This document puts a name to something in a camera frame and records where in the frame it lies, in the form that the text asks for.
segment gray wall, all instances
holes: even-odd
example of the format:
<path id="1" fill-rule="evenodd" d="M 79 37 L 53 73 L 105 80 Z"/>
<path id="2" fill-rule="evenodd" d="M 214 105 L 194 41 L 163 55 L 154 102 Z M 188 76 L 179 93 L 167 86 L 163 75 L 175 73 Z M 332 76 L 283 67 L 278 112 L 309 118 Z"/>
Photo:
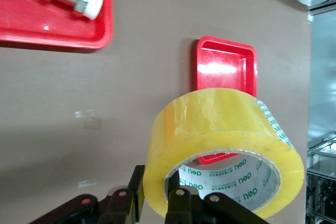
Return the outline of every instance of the gray wall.
<path id="1" fill-rule="evenodd" d="M 336 129 L 336 10 L 314 15 L 308 140 Z"/>
<path id="2" fill-rule="evenodd" d="M 144 164 L 151 124 L 190 91 L 196 40 L 250 44 L 258 97 L 305 160 L 310 72 L 306 7 L 294 0 L 113 0 L 114 38 L 90 54 L 0 48 L 0 219 L 28 223 L 83 193 L 102 199 Z M 94 109 L 100 130 L 74 113 Z M 95 186 L 78 182 L 96 178 Z M 304 190 L 272 224 L 304 223 Z M 164 223 L 147 206 L 141 223 Z"/>

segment red tray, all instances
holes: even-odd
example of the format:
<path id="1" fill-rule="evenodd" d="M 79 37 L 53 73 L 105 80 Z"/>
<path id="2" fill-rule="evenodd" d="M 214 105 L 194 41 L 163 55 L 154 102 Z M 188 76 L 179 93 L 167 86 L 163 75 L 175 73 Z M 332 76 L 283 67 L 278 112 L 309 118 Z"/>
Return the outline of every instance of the red tray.
<path id="1" fill-rule="evenodd" d="M 0 40 L 39 45 L 98 49 L 113 34 L 112 0 L 104 0 L 95 20 L 76 17 L 57 0 L 0 0 Z"/>
<path id="2" fill-rule="evenodd" d="M 252 46 L 202 37 L 196 50 L 196 88 L 231 88 L 257 96 L 257 54 Z M 218 153 L 199 157 L 203 165 L 238 155 Z"/>

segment yellow packing tape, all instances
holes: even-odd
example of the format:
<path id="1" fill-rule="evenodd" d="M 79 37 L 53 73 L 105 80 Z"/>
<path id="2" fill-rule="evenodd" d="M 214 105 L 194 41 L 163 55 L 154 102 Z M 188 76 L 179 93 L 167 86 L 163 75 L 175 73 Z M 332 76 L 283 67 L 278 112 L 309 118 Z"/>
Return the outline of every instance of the yellow packing tape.
<path id="1" fill-rule="evenodd" d="M 199 156 L 239 153 L 220 169 L 185 164 Z M 171 102 L 154 121 L 143 177 L 145 198 L 167 212 L 167 180 L 179 170 L 180 184 L 201 197 L 221 192 L 261 218 L 288 205 L 304 180 L 299 154 L 256 98 L 233 89 L 203 89 Z"/>

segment tape core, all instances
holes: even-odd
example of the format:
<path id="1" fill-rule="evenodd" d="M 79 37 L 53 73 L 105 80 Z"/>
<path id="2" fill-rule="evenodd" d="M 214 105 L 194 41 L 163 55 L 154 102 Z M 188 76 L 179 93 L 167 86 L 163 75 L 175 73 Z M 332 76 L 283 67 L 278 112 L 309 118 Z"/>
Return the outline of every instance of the tape core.
<path id="1" fill-rule="evenodd" d="M 211 193 L 223 193 L 251 211 L 272 200 L 281 180 L 279 170 L 271 161 L 247 151 L 223 152 L 240 154 L 209 166 L 199 164 L 198 157 L 191 158 L 191 162 L 186 160 L 178 168 L 180 185 L 196 188 L 201 199 Z M 166 177 L 166 199 L 168 179 L 175 172 L 176 169 L 172 170 Z"/>

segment deli logo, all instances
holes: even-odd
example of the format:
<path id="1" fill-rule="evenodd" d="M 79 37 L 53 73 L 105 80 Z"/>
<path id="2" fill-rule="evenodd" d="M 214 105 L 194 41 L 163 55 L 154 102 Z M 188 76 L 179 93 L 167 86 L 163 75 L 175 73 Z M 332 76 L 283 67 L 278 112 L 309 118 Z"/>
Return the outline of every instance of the deli logo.
<path id="1" fill-rule="evenodd" d="M 258 190 L 256 188 L 253 188 L 252 191 L 249 191 L 249 192 L 243 194 L 244 200 L 247 200 L 247 199 L 255 196 L 257 193 L 258 193 Z"/>
<path id="2" fill-rule="evenodd" d="M 240 178 L 238 180 L 239 184 L 243 184 L 245 181 L 249 180 L 252 177 L 251 173 L 248 173 L 247 175 L 245 175 L 244 177 Z"/>
<path id="3" fill-rule="evenodd" d="M 201 174 L 202 174 L 200 171 L 195 171 L 195 170 L 191 170 L 191 169 L 188 169 L 188 173 L 192 174 L 192 175 L 196 175 L 196 176 L 201 176 Z"/>
<path id="4" fill-rule="evenodd" d="M 197 188 L 198 190 L 202 190 L 203 189 L 202 185 L 197 185 L 197 184 L 193 184 L 193 183 L 190 183 L 190 182 L 189 182 L 189 185 Z"/>
<path id="5" fill-rule="evenodd" d="M 235 170 L 240 169 L 242 166 L 244 166 L 246 164 L 246 159 L 244 159 L 243 161 L 239 162 L 237 165 L 235 165 Z"/>

